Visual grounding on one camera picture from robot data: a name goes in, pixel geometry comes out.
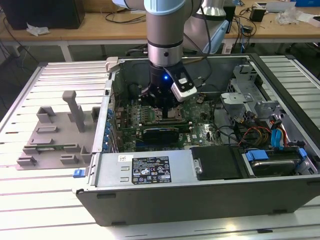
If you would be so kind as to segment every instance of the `small black device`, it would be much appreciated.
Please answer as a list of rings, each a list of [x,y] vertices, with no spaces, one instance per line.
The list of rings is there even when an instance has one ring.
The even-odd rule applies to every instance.
[[[35,27],[77,29],[85,18],[84,0],[0,0],[14,30]]]
[[[252,22],[262,22],[264,15],[266,13],[266,9],[253,7],[250,14],[250,20]]]
[[[252,31],[254,30],[252,26],[248,26],[248,25],[244,25],[242,29],[243,29],[243,32],[246,34],[251,34]]]
[[[235,10],[236,10],[236,5],[233,3],[232,0],[225,0],[223,9],[225,11],[225,19],[229,22],[228,28],[226,30],[226,33],[230,33],[231,25],[232,25],[232,20],[235,15]]]

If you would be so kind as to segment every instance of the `blue latch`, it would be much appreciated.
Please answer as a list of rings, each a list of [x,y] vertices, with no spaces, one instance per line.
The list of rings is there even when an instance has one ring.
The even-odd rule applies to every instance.
[[[303,148],[299,148],[298,152],[301,155],[302,159],[305,160],[307,157],[306,151]]]
[[[245,154],[246,158],[249,162],[256,160],[268,160],[269,157],[265,150],[251,150]]]
[[[271,132],[271,146],[274,148],[279,148],[280,150],[284,149],[284,147],[280,145],[281,139],[282,132],[279,129],[273,129]]]
[[[105,141],[102,142],[102,148],[104,151],[107,151],[108,150],[108,145]]]
[[[114,111],[112,111],[111,109],[108,109],[107,118],[111,119],[113,116],[114,116]]]
[[[83,170],[83,169],[74,170],[73,178],[79,179],[79,178],[85,178],[85,177],[86,177],[85,170]]]

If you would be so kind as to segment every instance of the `white paper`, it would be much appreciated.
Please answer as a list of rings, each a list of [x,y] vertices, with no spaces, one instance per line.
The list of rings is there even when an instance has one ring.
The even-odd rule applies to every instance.
[[[132,162],[133,155],[119,155],[118,162]]]
[[[26,23],[26,25],[28,26],[28,28],[26,29],[26,31],[34,36],[39,36],[39,35],[43,35],[43,34],[49,34],[50,31],[47,27],[37,27],[37,26],[31,26],[28,23]]]
[[[308,23],[310,19],[317,15],[309,14],[309,13],[301,13],[296,19],[301,22]]]

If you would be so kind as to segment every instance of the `workbench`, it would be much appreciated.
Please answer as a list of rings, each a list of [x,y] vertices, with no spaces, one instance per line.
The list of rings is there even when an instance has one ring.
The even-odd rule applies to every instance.
[[[314,76],[294,59],[261,58],[301,107],[307,102],[313,103],[306,113],[317,121],[320,86]],[[103,236],[108,240],[173,237],[287,240],[320,237],[320,197],[295,213],[100,227],[74,194],[74,190],[88,181],[87,178],[73,178],[75,169],[16,170],[17,158],[38,122],[39,107],[51,106],[56,113],[69,112],[62,95],[65,90],[75,90],[77,103],[83,111],[90,111],[100,106],[108,77],[104,61],[49,63],[39,66],[30,77],[0,123],[1,239],[97,239]],[[268,86],[263,87],[273,99]]]
[[[251,7],[254,0],[244,0],[245,6],[236,7],[236,14]],[[320,7],[299,7],[299,10],[309,14],[320,14]],[[146,23],[130,25],[107,22],[105,14],[86,13],[84,21],[79,29],[50,29],[50,33],[41,36],[33,36],[25,30],[12,30],[14,37],[24,46],[60,46],[66,62],[72,62],[73,57],[70,46],[73,45],[101,45],[102,54],[105,55],[104,45],[117,44],[145,44],[147,42]],[[119,13],[114,20],[127,21],[141,16],[139,13]],[[320,41],[320,28],[309,23],[279,25],[275,20],[275,13],[268,13],[261,23],[256,23],[256,34],[250,39],[250,43],[313,43]],[[245,19],[241,23],[252,25]],[[222,53],[228,54],[238,36],[237,25],[234,23],[229,34],[223,40]],[[0,39],[6,46],[17,46],[0,21]]]

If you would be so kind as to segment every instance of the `warning label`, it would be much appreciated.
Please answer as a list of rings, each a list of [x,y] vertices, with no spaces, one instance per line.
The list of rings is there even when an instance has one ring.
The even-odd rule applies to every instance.
[[[132,158],[133,184],[171,183],[168,156]]]

